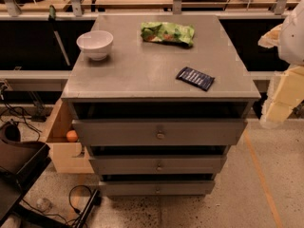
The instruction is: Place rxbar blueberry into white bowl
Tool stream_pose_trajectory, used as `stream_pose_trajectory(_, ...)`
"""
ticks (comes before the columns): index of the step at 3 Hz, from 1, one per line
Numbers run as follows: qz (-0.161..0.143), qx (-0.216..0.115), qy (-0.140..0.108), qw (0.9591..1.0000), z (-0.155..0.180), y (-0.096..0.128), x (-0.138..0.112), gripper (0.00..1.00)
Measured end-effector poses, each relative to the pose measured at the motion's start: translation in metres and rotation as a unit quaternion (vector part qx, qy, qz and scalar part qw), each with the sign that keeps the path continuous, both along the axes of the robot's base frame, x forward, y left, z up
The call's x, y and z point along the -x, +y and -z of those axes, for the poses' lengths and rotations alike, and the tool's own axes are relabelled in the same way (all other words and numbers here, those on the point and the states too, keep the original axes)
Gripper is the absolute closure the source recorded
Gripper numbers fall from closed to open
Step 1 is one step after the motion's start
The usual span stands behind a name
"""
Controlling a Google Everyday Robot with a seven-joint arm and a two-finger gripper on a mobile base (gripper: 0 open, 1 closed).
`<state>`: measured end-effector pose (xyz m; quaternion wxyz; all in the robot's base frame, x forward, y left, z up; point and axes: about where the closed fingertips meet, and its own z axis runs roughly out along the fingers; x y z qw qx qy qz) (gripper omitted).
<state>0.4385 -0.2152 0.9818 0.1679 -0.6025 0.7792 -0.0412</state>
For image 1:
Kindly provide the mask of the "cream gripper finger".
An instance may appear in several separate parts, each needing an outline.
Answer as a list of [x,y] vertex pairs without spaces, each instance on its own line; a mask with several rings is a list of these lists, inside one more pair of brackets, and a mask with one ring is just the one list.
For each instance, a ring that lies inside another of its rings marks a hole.
[[281,32],[282,25],[277,25],[270,29],[260,37],[257,44],[263,48],[277,47],[279,44],[279,33]]
[[304,66],[290,65],[271,79],[267,100],[262,106],[260,124],[268,129],[283,124],[303,101]]

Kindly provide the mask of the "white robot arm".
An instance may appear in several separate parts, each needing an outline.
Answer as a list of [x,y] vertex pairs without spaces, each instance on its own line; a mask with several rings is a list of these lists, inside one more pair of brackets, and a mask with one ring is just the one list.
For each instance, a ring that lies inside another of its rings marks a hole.
[[260,123],[265,128],[283,124],[304,101],[304,8],[298,4],[282,24],[262,35],[257,44],[277,47],[278,57],[289,64],[272,78]]

